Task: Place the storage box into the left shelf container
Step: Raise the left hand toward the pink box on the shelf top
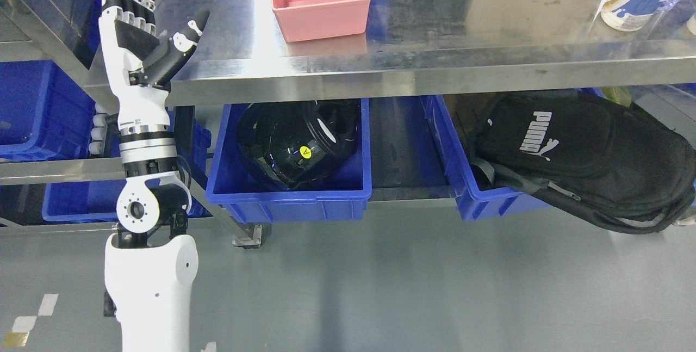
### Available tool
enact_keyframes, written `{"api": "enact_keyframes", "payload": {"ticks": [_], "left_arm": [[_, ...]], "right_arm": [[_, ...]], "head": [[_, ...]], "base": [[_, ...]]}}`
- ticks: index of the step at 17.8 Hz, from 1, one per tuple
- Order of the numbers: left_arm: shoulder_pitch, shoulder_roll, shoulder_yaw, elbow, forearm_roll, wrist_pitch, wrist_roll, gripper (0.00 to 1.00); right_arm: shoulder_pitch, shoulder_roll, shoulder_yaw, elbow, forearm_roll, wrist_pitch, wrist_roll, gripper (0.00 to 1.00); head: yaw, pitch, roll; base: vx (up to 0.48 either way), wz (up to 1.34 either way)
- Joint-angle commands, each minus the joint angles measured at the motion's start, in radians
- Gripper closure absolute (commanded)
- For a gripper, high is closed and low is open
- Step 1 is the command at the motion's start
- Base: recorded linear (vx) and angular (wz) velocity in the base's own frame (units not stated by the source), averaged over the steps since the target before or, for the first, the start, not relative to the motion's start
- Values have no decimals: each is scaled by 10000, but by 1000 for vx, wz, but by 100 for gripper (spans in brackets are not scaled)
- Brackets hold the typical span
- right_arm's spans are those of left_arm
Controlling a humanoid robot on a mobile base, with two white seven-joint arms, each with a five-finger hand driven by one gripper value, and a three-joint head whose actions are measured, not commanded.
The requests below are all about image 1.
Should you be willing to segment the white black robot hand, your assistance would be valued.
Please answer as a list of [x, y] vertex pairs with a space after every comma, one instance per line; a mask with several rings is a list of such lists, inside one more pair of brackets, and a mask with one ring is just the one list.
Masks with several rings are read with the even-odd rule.
[[114, 96], [171, 92], [171, 80], [191, 59], [209, 19], [202, 9], [172, 35], [158, 34], [155, 0], [101, 0], [102, 54]]

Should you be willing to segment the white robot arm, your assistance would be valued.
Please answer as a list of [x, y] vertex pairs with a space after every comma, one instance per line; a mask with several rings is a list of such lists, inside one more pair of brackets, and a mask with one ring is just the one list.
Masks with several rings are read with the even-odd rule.
[[104, 282], [124, 351], [188, 351], [198, 273], [187, 233], [192, 197], [182, 181], [164, 96], [119, 96], [119, 231], [105, 245]]

